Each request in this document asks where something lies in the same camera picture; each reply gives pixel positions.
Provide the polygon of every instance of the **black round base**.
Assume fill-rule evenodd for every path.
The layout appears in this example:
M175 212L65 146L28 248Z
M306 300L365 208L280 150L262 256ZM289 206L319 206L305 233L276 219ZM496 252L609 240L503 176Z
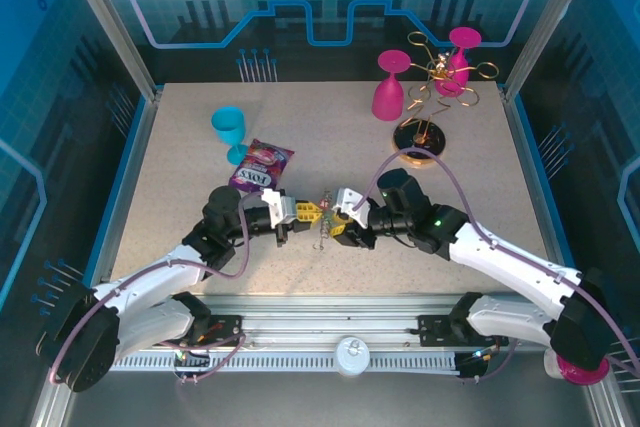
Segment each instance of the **black round base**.
M427 121L424 119L415 119L414 122L401 127L399 125L393 132L393 147L401 150L407 147L416 147L431 152L439 156L444 151L445 137L442 129L433 122L429 123L428 132L425 135ZM432 162L432 159L425 154L410 153L401 155L400 158L411 162L415 165L424 165Z

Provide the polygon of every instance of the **beige table surface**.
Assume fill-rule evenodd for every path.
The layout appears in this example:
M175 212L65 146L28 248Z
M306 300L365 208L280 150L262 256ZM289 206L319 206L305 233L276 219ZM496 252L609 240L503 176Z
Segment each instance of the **beige table surface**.
M168 84L155 119L112 277L137 270L172 250L201 219L209 193L226 184L234 167L228 146L211 127L212 113L237 105L247 118L246 141L258 138L296 151L279 188L318 201L324 189L364 191L393 149L397 122L371 114L376 82ZM405 84L405 91L412 83ZM481 102L438 115L447 146L443 160L456 174L479 221L501 237L544 256L538 224L494 82L477 82ZM435 99L425 112L438 108ZM406 167L434 203L461 208L437 165ZM373 196L381 201L378 192ZM247 273L216 277L191 289L226 294L462 293L508 290L472 269L381 238L374 251L325 241L318 229L290 235L277 248L273 236L251 241ZM235 272L242 249L227 264Z

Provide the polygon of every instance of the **blue plastic cup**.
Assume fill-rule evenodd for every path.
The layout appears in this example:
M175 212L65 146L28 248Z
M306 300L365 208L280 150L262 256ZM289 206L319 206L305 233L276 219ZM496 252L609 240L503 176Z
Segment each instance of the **blue plastic cup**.
M239 165L248 150L246 145L242 145L246 134L242 111L232 105L221 107L211 116L211 125L220 140L231 145L229 152L227 152L229 163Z

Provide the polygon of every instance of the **purple snack bag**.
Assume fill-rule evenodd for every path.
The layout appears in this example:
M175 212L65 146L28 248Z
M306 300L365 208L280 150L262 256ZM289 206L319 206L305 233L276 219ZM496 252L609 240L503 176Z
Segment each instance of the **purple snack bag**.
M253 139L247 155L229 179L229 185L244 192L275 189L293 150Z

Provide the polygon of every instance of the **pink wine glass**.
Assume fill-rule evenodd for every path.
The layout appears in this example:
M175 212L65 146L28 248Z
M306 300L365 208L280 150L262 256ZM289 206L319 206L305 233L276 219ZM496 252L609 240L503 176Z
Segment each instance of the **pink wine glass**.
M457 47L447 65L447 75L455 82L436 80L436 90L445 97L458 97L464 92L464 87L469 80L469 70L461 70L469 67L469 62L464 58L464 52L466 49L473 49L480 45L482 37L477 30L471 27L457 27L449 33L449 40Z
M380 120L396 120L402 115L404 89L395 74L411 67L411 58L401 50L386 50L378 57L378 65L389 78L380 82L373 94L371 111Z

